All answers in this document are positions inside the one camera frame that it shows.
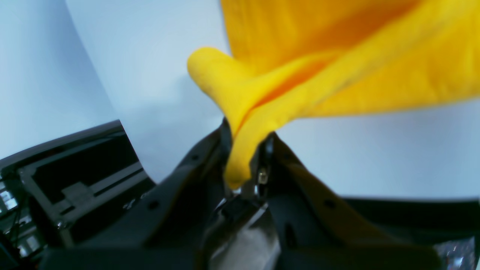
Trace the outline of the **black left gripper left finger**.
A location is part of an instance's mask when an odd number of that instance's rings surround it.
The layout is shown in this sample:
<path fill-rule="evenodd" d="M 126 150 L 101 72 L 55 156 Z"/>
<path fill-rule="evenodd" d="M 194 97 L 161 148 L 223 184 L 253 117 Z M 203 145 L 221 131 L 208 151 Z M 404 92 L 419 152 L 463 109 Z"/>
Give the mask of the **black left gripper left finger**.
<path fill-rule="evenodd" d="M 206 270 L 204 232 L 226 196 L 227 120 L 198 142 L 146 198 L 78 247 L 48 251 L 41 270 Z"/>

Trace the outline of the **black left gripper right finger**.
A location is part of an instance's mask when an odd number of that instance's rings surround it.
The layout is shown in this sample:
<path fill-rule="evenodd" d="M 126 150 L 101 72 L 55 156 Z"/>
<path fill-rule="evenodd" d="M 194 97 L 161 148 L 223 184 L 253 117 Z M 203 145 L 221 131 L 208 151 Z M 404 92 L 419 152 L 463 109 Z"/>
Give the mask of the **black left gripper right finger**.
<path fill-rule="evenodd" d="M 311 174 L 275 134 L 258 147 L 261 195 L 280 240 L 276 270 L 439 270 L 437 252 L 389 235 Z"/>

